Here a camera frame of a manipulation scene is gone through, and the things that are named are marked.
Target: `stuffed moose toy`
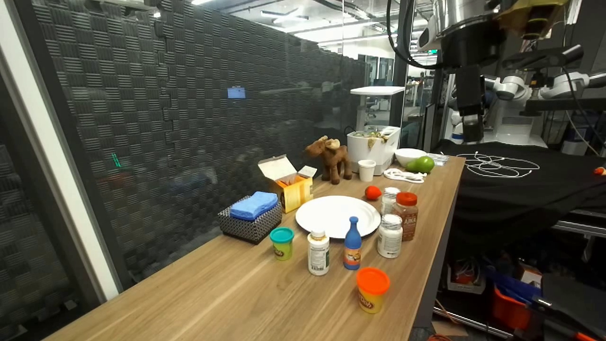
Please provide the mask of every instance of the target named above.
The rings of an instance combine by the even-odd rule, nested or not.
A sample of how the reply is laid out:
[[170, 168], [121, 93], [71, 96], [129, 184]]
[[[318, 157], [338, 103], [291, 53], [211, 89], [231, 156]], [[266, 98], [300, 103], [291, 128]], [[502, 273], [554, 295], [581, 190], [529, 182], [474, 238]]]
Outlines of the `stuffed moose toy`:
[[324, 163], [324, 171], [322, 180], [330, 179], [332, 184], [339, 184], [341, 177], [341, 167], [345, 169], [343, 178], [351, 180], [351, 164], [347, 155], [347, 146], [341, 146], [337, 139], [328, 139], [327, 136], [320, 137], [317, 141], [305, 148], [305, 152], [310, 157], [322, 157]]

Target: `white paper cup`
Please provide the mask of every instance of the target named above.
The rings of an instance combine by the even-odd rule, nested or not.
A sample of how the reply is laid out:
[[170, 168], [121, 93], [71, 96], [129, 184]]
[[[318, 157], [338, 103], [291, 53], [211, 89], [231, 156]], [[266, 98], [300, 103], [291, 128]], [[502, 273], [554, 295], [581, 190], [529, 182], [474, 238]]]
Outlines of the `white paper cup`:
[[375, 174], [376, 162], [373, 160], [360, 160], [358, 166], [360, 166], [360, 180], [365, 183], [373, 181], [373, 175]]

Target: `white shelf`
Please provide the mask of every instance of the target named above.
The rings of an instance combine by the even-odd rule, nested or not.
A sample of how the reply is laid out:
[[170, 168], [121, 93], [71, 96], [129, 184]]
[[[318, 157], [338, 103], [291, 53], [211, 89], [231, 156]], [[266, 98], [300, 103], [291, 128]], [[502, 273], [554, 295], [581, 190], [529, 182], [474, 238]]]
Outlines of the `white shelf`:
[[367, 96], [392, 96], [404, 90], [406, 90], [406, 87], [403, 86], [365, 86], [352, 89], [351, 93]]

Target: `teal lid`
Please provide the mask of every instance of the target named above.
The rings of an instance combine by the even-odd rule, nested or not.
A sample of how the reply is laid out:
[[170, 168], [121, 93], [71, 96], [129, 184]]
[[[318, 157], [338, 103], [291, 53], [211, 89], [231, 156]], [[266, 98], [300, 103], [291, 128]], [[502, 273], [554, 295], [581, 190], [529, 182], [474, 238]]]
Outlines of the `teal lid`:
[[290, 243], [295, 237], [295, 233], [289, 228], [276, 228], [269, 233], [269, 237], [274, 243], [285, 244]]

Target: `blue sponge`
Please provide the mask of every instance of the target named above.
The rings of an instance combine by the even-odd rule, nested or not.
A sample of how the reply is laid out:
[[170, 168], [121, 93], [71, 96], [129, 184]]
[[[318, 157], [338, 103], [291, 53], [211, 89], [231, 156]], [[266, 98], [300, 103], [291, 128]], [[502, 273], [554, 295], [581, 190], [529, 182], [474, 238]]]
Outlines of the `blue sponge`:
[[277, 203], [278, 196], [275, 193], [255, 192], [252, 197], [233, 204], [229, 215], [236, 219], [254, 221], [276, 207]]

